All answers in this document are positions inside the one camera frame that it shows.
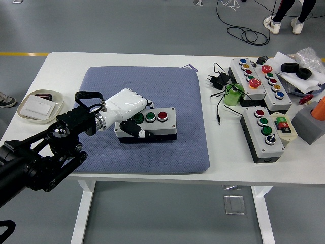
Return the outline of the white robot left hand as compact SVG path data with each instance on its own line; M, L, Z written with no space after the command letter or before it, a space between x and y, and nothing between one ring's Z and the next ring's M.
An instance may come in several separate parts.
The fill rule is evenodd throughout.
M149 138L151 137L149 132L129 121L130 118L147 106L153 108L153 102L125 88L103 103L103 108L98 113L98 119L101 122L99 130L103 131L119 122L121 125L126 126L128 134L137 138Z

